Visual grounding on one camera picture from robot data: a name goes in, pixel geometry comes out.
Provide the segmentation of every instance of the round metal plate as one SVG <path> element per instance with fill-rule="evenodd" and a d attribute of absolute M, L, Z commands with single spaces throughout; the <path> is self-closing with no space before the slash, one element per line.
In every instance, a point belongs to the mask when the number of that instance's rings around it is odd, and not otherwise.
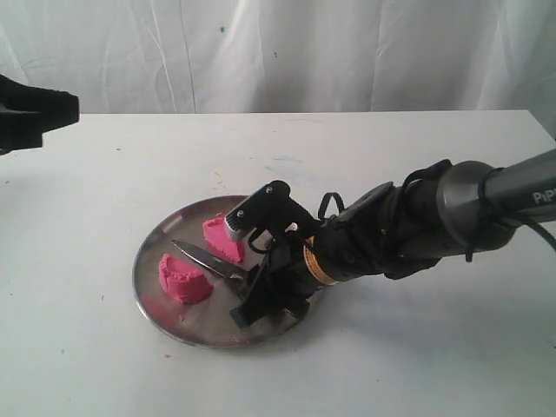
<path fill-rule="evenodd" d="M 281 312 L 265 317 L 247 330 L 240 330 L 229 315 L 229 310 L 240 301 L 224 285 L 222 278 L 206 272 L 215 286 L 212 295 L 195 305 L 181 304 L 163 291 L 158 281 L 158 262 L 164 254 L 180 259 L 185 256 L 172 244 L 172 239 L 193 243 L 210 250 L 202 234 L 202 223 L 227 213 L 245 196 L 226 195 L 196 202 L 178 210 L 160 223 L 145 239 L 137 253 L 133 268 L 133 288 L 139 308 L 165 334 L 190 345 L 206 348 L 237 348 L 261 343 L 284 333 L 299 321 Z M 246 248 L 242 268 L 252 268 L 261 256 Z M 313 295 L 312 309 L 321 292 Z"/>

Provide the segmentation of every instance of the pink play dough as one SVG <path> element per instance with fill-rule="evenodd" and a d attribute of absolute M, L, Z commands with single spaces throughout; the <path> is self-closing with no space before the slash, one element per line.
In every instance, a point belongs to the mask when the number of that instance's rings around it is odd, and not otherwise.
<path fill-rule="evenodd" d="M 201 270 L 168 254 L 158 264 L 158 277 L 164 292 L 183 303 L 195 304 L 212 293 L 213 286 Z"/>
<path fill-rule="evenodd" d="M 202 224 L 202 232 L 205 235 L 205 240 L 219 255 L 230 262 L 240 263 L 245 256 L 243 242 L 230 241 L 226 235 L 225 227 L 224 217 L 219 214 L 216 218 L 207 220 Z"/>

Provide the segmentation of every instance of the white curtain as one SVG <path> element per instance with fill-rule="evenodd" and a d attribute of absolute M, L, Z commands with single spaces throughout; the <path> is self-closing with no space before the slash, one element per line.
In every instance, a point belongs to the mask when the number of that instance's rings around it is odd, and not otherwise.
<path fill-rule="evenodd" d="M 82 110 L 530 109 L 556 133 L 551 0 L 0 0 L 0 73 Z"/>

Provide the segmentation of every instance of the scissor blade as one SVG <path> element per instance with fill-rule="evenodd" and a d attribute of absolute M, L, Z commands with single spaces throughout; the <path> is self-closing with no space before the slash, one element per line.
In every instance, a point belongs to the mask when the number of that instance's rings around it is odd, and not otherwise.
<path fill-rule="evenodd" d="M 173 240 L 172 243 L 174 243 L 174 246 L 180 249 L 191 261 L 213 274 L 223 278 L 241 278 L 242 280 L 245 279 L 248 274 L 245 269 L 237 267 L 228 261 L 224 261 L 218 256 L 214 256 L 196 245 L 176 240 Z"/>

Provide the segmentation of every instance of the white table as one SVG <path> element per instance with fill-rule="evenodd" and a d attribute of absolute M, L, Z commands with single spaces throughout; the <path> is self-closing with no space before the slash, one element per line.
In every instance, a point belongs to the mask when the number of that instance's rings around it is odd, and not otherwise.
<path fill-rule="evenodd" d="M 332 288 L 234 352 L 162 335 L 131 288 L 143 238 L 191 202 L 278 177 L 315 210 L 445 157 L 553 147 L 525 111 L 83 116 L 0 158 L 0 415 L 554 416 L 556 257 L 528 229 L 472 264 Z"/>

